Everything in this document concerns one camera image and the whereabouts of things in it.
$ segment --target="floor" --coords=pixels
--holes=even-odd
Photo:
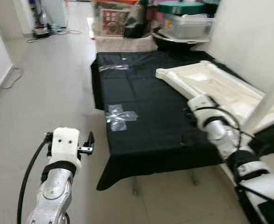
[[[23,43],[23,55],[21,49],[11,50],[23,76],[13,89],[0,92],[0,223],[15,223],[18,193],[29,160],[43,133],[59,126],[77,128],[80,142],[90,131],[96,140],[94,154],[82,158],[82,170],[74,180],[68,209],[71,223],[248,223],[214,167],[196,169],[198,186],[184,170],[138,177],[139,196],[133,196],[130,178],[106,191],[95,190],[109,152],[104,113],[94,109],[91,89],[95,46],[86,31],[91,4],[69,2],[67,13],[69,27],[80,30],[81,35],[55,35]],[[31,173],[23,220],[34,207],[40,175],[48,162],[45,154]]]
[[[17,65],[21,60],[29,46],[29,43],[26,43],[26,41],[30,39],[32,38],[23,37],[4,40],[4,45],[13,64]]]

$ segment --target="black cable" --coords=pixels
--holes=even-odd
[[[263,195],[263,194],[261,194],[261,193],[255,191],[255,190],[252,190],[252,189],[250,189],[250,188],[247,188],[247,187],[245,187],[244,185],[239,184],[238,187],[240,187],[240,188],[243,189],[243,190],[249,191],[249,192],[251,192],[251,193],[253,193],[253,194],[255,194],[255,195],[259,196],[259,197],[262,197],[262,198],[265,199],[265,200],[268,200],[268,201],[274,203],[274,199],[272,199],[272,198],[270,198],[270,197],[268,197],[268,196],[265,196],[265,195]]]
[[[54,29],[51,29],[49,36],[47,36],[47,37],[41,37],[41,38],[29,39],[26,42],[27,43],[35,43],[37,40],[47,39],[48,37],[53,36],[53,35],[66,35],[66,34],[79,35],[79,34],[82,34],[82,32],[79,31],[79,30],[67,29],[67,28],[61,28],[61,30],[59,30],[59,31],[54,31]]]
[[[67,214],[67,212],[65,212],[65,217],[66,217],[66,220],[67,220],[67,224],[70,224],[70,217],[69,217],[69,215]]]
[[[227,114],[236,123],[236,125],[237,125],[236,127],[234,127],[232,125],[229,125],[229,126],[236,129],[239,132],[239,142],[238,142],[238,146],[237,146],[237,151],[240,149],[240,146],[241,146],[241,140],[242,140],[241,134],[245,134],[245,135],[248,135],[250,137],[253,137],[250,134],[247,134],[247,133],[241,131],[239,121],[236,119],[236,117],[232,113],[230,113],[230,112],[228,112],[228,111],[226,111],[222,108],[218,108],[218,107],[200,107],[200,108],[197,108],[196,111],[205,110],[205,109],[212,109],[212,110],[222,111],[223,113]],[[233,175],[234,175],[234,177],[236,177],[237,176],[237,174],[235,173],[237,171],[236,163],[234,164],[234,166],[235,167],[234,167],[234,170],[233,170],[234,171]],[[236,178],[235,178],[235,182],[236,182],[237,186],[242,188],[243,190],[249,191],[249,192],[251,192],[251,193],[253,193],[253,194],[255,194],[259,197],[262,197],[262,198],[274,203],[274,199],[272,199],[270,197],[267,197],[267,196],[255,191],[255,190],[252,190],[250,188],[247,188],[247,187],[241,185],[238,181],[236,181]]]
[[[14,70],[19,70],[20,71],[20,75],[8,87],[2,87],[1,84],[0,84],[0,89],[1,90],[9,90],[9,89],[11,89],[14,86],[14,84],[22,77],[22,75],[23,75],[22,69],[20,69],[20,68],[14,68]]]
[[[26,185],[27,181],[29,178],[29,174],[31,172],[31,169],[40,153],[42,150],[43,146],[48,143],[49,141],[52,141],[53,134],[52,133],[47,133],[46,137],[44,138],[43,142],[40,144],[38,149],[36,150],[35,154],[33,155],[28,168],[26,170],[26,173],[24,175],[23,181],[21,183],[21,190],[20,190],[20,195],[19,195],[19,201],[18,201],[18,206],[17,206],[17,224],[21,224],[21,214],[22,214],[22,207],[23,207],[23,201],[24,201],[24,195],[25,195],[25,190],[26,190]]]
[[[239,140],[238,140],[238,145],[237,145],[237,151],[238,151],[240,149],[240,146],[241,146],[241,140],[242,140],[241,133],[242,133],[242,131],[240,130],[240,123],[236,119],[236,117],[232,113],[228,112],[227,110],[224,110],[224,109],[218,108],[218,107],[212,107],[212,106],[199,107],[199,108],[196,109],[196,111],[206,110],[206,109],[212,109],[212,110],[221,111],[221,112],[227,114],[235,122],[235,124],[237,126],[236,127],[231,126],[231,127],[234,128],[234,129],[236,129],[239,132]]]

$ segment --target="table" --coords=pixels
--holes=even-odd
[[[109,105],[120,104],[123,111],[134,111],[138,115],[136,121],[126,122],[125,131],[113,132],[107,123],[110,158],[97,190],[108,189],[126,177],[222,162],[217,149],[189,118],[188,100],[155,77],[157,68],[173,68],[201,60],[209,60],[239,77],[205,52],[97,54],[91,66],[96,108],[108,112]],[[128,65],[128,69],[99,71],[107,65]],[[258,133],[257,138],[270,142],[274,148],[274,126]],[[251,146],[256,151],[261,147],[258,141]]]

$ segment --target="green lid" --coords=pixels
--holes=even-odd
[[[203,0],[203,2],[207,4],[214,4],[214,5],[220,4],[220,0]]]
[[[158,5],[157,10],[161,13],[175,15],[205,13],[204,3],[200,2],[163,1]]]

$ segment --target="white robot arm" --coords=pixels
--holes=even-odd
[[[234,176],[236,192],[252,224],[274,224],[274,173],[247,145],[251,137],[210,96],[188,101],[198,127],[207,133]]]
[[[57,128],[53,134],[47,134],[47,156],[51,159],[42,173],[37,205],[27,218],[26,224],[69,224],[66,210],[71,201],[74,175],[81,169],[80,153],[90,155],[94,147],[92,133],[83,147],[78,147],[78,137],[77,129],[66,127]]]

